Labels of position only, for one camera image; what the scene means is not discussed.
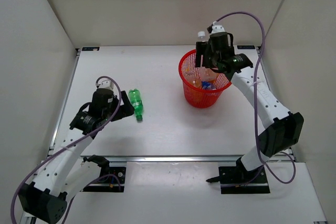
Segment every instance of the red mesh basket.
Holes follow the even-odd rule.
[[[225,77],[224,74],[221,73],[214,83],[216,90],[204,90],[194,87],[189,82],[187,82],[183,76],[183,73],[186,71],[193,71],[196,76],[199,77],[200,70],[199,68],[195,68],[195,59],[196,50],[192,50],[186,53],[178,65],[178,72],[183,81],[184,96],[188,103],[196,108],[207,108],[217,101],[218,97],[224,89],[230,87],[231,82]]]

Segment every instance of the white robotic arm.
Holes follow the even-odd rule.
[[[214,22],[208,28],[208,32],[210,38],[207,42],[196,43],[196,67],[200,67],[202,62],[203,67],[225,74],[254,107],[255,68],[252,62],[245,54],[235,54],[233,35],[225,32],[222,25]],[[255,146],[236,162],[237,176],[245,177],[245,181],[249,181],[256,170],[273,155],[296,144],[303,125],[303,117],[300,113],[292,114],[275,98],[264,83],[257,81],[256,84],[257,112],[265,131],[258,136],[257,140],[260,158]],[[219,179],[216,177],[207,181],[212,183]]]
[[[105,80],[97,86],[92,102],[84,104],[70,124],[70,130],[62,145],[55,149],[62,153],[42,167],[38,175],[19,191],[23,209],[47,223],[57,223],[63,216],[67,204],[90,182],[97,179],[101,172],[109,170],[109,161],[104,157],[92,156],[78,164],[81,153],[90,145],[97,134],[92,135],[106,121],[122,119],[134,113],[134,108],[125,91],[121,91],[123,105],[114,95],[113,83]],[[75,141],[88,135],[85,139]]]

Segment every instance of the white wall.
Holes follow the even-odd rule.
[[[305,120],[296,153],[336,223],[336,0],[285,0],[266,42],[273,87]]]
[[[197,32],[237,10],[258,15],[268,29],[281,0],[50,0],[76,47],[193,45]],[[260,45],[259,27],[246,16],[225,28],[239,44]]]
[[[46,157],[75,55],[47,0],[0,0],[0,223],[11,223],[16,187]]]

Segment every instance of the black mounting plate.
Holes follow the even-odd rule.
[[[247,186],[239,187],[225,187],[225,185],[231,184],[241,184],[244,181],[241,178],[234,177],[233,172],[236,166],[220,166],[219,174],[222,176],[220,181],[220,190],[222,194],[269,194],[269,186],[267,181],[267,176],[265,168],[263,168],[253,182],[249,183]]]
[[[108,177],[106,179],[102,179],[102,181],[98,181],[95,184],[87,186],[83,189],[83,191],[89,192],[102,192],[102,193],[123,193],[125,190],[125,179],[126,179],[126,167],[109,167],[109,173],[115,174],[119,182],[121,184],[120,190],[117,182],[112,177]],[[101,170],[100,177],[107,174],[106,170]]]

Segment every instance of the bottle cap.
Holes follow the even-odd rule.
[[[198,35],[199,38],[204,38],[205,37],[205,32],[204,31],[199,31],[197,35]]]
[[[140,123],[142,122],[142,115],[137,115],[136,120]]]

